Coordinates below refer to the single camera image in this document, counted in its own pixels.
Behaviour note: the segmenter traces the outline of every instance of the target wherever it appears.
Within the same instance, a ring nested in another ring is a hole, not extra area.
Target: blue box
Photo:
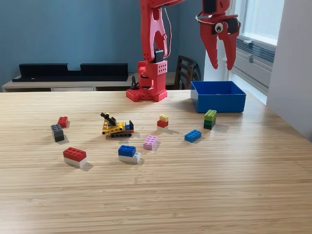
[[[122,145],[118,150],[118,155],[125,157],[133,157],[136,154],[134,146]]]
[[[192,81],[191,99],[199,113],[243,112],[246,94],[233,81]]]
[[[193,130],[189,132],[188,134],[185,135],[184,140],[188,141],[190,143],[193,143],[194,141],[198,140],[201,138],[201,131],[198,130]]]

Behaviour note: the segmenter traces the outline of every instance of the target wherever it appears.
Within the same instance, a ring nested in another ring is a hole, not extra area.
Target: blue wall
[[[202,10],[202,0],[186,0],[180,4],[179,55],[198,63],[202,77],[205,70],[206,48],[200,37],[195,16]]]
[[[179,11],[168,8],[169,71],[176,70]],[[0,0],[0,86],[19,75],[20,63],[128,63],[135,72],[140,60],[139,0]]]

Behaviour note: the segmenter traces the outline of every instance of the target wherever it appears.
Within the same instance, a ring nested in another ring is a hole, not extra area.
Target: yellow lego brick
[[[125,123],[125,122],[117,122],[116,126],[122,127],[122,130],[123,130],[123,131],[126,130],[126,123]]]
[[[108,121],[105,120],[104,125],[103,125],[103,130],[107,130],[107,129],[108,129]]]
[[[209,110],[209,111],[205,114],[205,120],[213,121],[215,118],[216,118],[216,111]]]
[[[112,128],[109,127],[107,130],[103,129],[102,134],[106,135],[106,134],[119,133],[119,132],[122,132],[122,126],[115,126],[115,127],[112,127]]]
[[[168,118],[168,116],[166,116],[166,115],[161,115],[161,116],[159,117],[159,120],[164,121],[164,122],[168,122],[168,121],[169,121],[169,118]]]

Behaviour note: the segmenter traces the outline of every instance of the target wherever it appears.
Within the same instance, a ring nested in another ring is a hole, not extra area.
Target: green lego brick
[[[204,124],[205,124],[205,125],[215,125],[215,121],[216,121],[216,118],[214,118],[212,121],[205,120],[205,121],[204,121]]]
[[[206,125],[204,124],[204,129],[209,129],[212,130],[214,128],[215,125]]]
[[[213,121],[213,119],[215,119],[215,118],[216,118],[216,111],[209,110],[209,111],[205,114],[205,120]]]

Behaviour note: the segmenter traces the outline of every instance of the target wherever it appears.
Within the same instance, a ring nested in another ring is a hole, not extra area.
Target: wire
[[[169,19],[166,7],[164,7],[164,10],[166,12],[167,19],[168,19],[168,22],[169,22],[169,27],[170,27],[168,55],[166,57],[164,57],[164,59],[167,59],[170,56],[170,53],[171,53],[172,29],[171,29],[171,23],[170,23],[170,19]]]
[[[197,16],[195,16],[195,20],[199,23],[204,23],[204,24],[210,24],[210,25],[215,25],[215,23],[211,23],[211,22],[205,22],[205,21],[202,21],[200,20],[198,17],[201,16],[203,12],[201,11]]]

